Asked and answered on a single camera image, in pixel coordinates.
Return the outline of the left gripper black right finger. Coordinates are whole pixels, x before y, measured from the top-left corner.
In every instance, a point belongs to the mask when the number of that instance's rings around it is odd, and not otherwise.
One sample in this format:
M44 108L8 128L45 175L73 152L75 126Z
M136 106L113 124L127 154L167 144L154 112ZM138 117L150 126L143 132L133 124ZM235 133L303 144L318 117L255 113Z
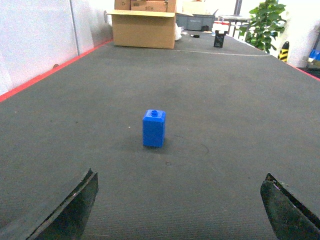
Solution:
M267 173L260 195L274 234L279 240L318 240L320 209L306 206L292 186Z

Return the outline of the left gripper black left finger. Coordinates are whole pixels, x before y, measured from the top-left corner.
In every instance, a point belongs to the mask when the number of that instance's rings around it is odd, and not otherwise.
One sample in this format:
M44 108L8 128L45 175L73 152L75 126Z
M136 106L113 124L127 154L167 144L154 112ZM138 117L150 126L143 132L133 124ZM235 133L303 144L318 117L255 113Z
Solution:
M80 240L99 191L98 173L77 174L29 212L0 229L2 240Z

